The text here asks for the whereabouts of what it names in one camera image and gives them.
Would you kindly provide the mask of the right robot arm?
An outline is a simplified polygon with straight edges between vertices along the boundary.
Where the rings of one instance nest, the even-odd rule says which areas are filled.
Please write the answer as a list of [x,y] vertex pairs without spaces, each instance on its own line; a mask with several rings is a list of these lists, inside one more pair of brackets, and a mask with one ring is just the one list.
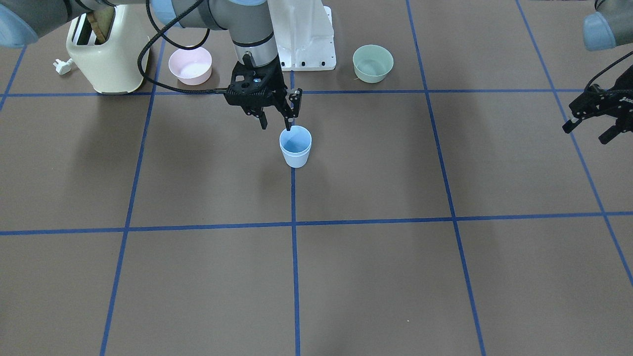
[[[129,0],[3,0],[1,45],[30,45],[82,14],[129,4]],[[286,130],[291,130],[303,91],[288,93],[266,0],[145,0],[144,6],[155,29],[136,59],[145,79],[143,57],[158,39],[169,41],[172,27],[205,29],[206,36],[212,30],[226,30],[237,55],[230,84],[188,94],[221,94],[228,104],[258,119],[262,129],[268,125],[264,108],[273,106],[283,116]]]

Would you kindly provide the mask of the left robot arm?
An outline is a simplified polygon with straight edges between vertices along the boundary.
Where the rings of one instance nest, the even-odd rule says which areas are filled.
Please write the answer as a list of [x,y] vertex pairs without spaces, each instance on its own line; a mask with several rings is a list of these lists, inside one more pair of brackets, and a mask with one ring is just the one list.
[[[633,42],[631,0],[596,0],[594,9],[583,22],[587,50],[613,49]],[[583,92],[568,106],[572,118],[561,127],[565,133],[570,134],[584,120],[604,115],[615,119],[615,123],[599,136],[601,144],[606,145],[618,135],[632,131],[633,68],[627,68],[609,89],[595,83],[601,75],[631,56],[631,52],[627,53],[588,81]]]

